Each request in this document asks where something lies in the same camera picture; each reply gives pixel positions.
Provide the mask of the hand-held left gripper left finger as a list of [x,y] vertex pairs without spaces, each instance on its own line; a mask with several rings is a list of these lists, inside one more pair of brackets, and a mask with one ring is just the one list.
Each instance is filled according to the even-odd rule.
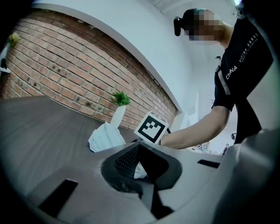
[[143,193],[141,185],[134,179],[135,170],[140,161],[139,145],[139,143],[134,143],[109,156],[102,163],[101,174],[103,178],[119,192]]

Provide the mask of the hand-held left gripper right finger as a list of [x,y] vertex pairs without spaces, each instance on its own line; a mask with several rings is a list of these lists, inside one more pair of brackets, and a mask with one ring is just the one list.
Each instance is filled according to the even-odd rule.
[[138,153],[140,163],[147,173],[152,187],[149,196],[143,194],[146,199],[142,201],[156,219],[162,219],[171,214],[173,209],[162,203],[159,191],[173,188],[182,174],[182,165],[176,158],[146,143],[139,144]]

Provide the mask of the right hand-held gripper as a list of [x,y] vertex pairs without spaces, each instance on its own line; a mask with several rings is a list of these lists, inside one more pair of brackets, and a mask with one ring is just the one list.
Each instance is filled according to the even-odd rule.
[[149,111],[139,123],[134,133],[146,142],[158,144],[168,127],[169,124],[165,119]]

